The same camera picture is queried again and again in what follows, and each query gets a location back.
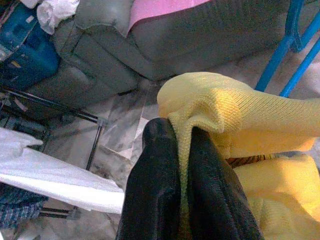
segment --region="marble floor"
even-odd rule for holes
[[[312,39],[314,43],[320,33]],[[290,53],[269,84],[266,92],[278,95],[293,74],[310,45],[300,53]],[[257,52],[251,56],[208,69],[221,73],[254,87],[268,63],[274,49]],[[320,97],[320,54],[307,69],[299,84],[292,91],[293,99]],[[115,95],[85,109],[94,115],[106,118],[104,130],[92,163],[91,171],[104,178],[112,179],[125,189],[130,170],[142,152],[142,131],[146,123],[158,116],[157,93],[165,81],[152,82],[140,79],[139,88],[128,94]],[[68,125],[55,125],[45,153],[84,168],[87,164],[97,127],[85,120],[75,120]],[[309,152],[320,168],[320,140]],[[48,207],[71,208],[50,200]],[[80,210],[77,220],[38,218],[29,222],[41,240],[113,240],[120,216],[97,211]]]

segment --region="blue metal frame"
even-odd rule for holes
[[[309,27],[305,30],[300,37],[298,22],[301,9],[304,5],[304,0],[291,0],[288,14],[285,23],[285,34],[277,49],[273,53],[268,65],[264,69],[255,89],[258,91],[264,91],[270,82],[272,76],[276,72],[278,66],[282,62],[283,58],[289,50],[298,53],[306,47],[310,39],[320,29],[320,11],[316,14]],[[312,60],[320,51],[320,38],[314,44],[308,55],[302,61],[301,65],[297,68],[296,72],[284,87],[280,96],[288,97],[292,89],[296,86]]]

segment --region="plaid fabric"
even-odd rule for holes
[[[14,228],[24,220],[37,218],[48,198],[0,183],[0,229]]]

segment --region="yellow knitted fabric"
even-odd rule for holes
[[[234,169],[266,240],[320,239],[320,178],[307,155]]]
[[[320,136],[320,100],[295,100],[255,91],[245,83],[216,73],[174,77],[161,88],[157,101],[159,115],[169,118],[178,140],[180,239],[191,237],[186,183],[194,126],[209,132],[225,159],[307,151],[315,137]]]

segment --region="white cloth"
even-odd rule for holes
[[[20,0],[27,8],[33,9],[41,0]]]
[[[80,0],[44,0],[36,9],[41,28],[48,34],[55,33],[55,28],[62,20],[76,14]]]
[[[114,181],[26,147],[41,143],[0,127],[0,182],[86,210],[121,213],[124,192]]]

